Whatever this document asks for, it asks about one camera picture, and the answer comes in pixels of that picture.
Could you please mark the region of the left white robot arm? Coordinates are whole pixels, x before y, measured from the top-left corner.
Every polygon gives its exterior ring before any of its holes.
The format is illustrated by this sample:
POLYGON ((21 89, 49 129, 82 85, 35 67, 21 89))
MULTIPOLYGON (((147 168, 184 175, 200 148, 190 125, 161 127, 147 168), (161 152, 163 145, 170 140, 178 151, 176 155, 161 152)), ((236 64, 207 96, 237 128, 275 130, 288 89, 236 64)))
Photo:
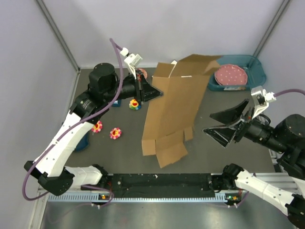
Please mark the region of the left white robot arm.
POLYGON ((94 185, 103 189, 108 173, 99 165, 67 167, 65 164, 81 139, 109 111, 111 102, 134 98, 139 103, 161 97, 162 91, 146 81, 142 72, 118 76, 110 63, 100 63, 89 74, 86 91, 76 97, 65 121, 50 145, 34 161, 24 165, 48 192, 60 196, 70 188, 94 185))

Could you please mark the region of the brown cardboard box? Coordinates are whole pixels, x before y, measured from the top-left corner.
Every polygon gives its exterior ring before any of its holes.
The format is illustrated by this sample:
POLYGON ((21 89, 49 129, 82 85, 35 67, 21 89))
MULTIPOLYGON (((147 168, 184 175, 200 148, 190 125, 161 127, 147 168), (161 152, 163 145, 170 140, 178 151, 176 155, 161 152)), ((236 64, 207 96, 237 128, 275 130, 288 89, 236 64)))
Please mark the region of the brown cardboard box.
POLYGON ((142 135, 142 154, 155 155, 161 168, 188 154, 194 121, 219 55, 191 54, 176 64, 158 63, 152 85, 163 96, 149 102, 142 135))

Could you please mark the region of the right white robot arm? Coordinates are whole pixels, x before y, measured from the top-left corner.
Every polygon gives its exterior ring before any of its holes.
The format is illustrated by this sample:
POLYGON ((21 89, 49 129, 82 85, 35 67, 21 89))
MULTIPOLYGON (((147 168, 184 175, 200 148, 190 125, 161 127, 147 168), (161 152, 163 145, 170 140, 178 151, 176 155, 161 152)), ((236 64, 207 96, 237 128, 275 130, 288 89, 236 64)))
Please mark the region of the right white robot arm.
POLYGON ((280 210, 297 228, 305 227, 305 118, 292 114, 276 127, 270 119, 260 121, 254 115, 254 108, 245 108, 249 99, 230 109, 210 114, 219 126, 202 131, 222 147, 231 142, 238 143, 247 138, 254 143, 281 154, 277 163, 296 183, 299 193, 284 191, 264 182, 236 164, 226 165, 222 172, 223 185, 228 189, 243 189, 280 210))

